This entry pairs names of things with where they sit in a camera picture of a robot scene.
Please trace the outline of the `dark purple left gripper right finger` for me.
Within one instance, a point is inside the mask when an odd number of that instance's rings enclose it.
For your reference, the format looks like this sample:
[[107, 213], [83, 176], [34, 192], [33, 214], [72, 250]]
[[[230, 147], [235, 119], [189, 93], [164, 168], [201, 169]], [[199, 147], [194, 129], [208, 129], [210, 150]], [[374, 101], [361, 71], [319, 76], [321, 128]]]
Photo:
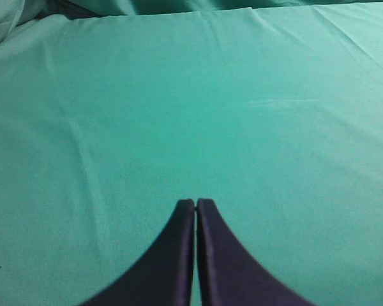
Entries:
[[311, 305], [257, 262], [212, 199], [199, 199], [196, 213], [202, 305]]

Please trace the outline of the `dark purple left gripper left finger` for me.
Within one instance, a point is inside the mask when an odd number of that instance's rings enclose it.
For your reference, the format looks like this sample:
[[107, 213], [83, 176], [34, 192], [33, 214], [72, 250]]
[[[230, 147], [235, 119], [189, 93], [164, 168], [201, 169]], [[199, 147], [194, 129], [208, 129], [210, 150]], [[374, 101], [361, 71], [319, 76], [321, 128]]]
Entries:
[[189, 305], [195, 205], [179, 200], [156, 240], [117, 280], [83, 305]]

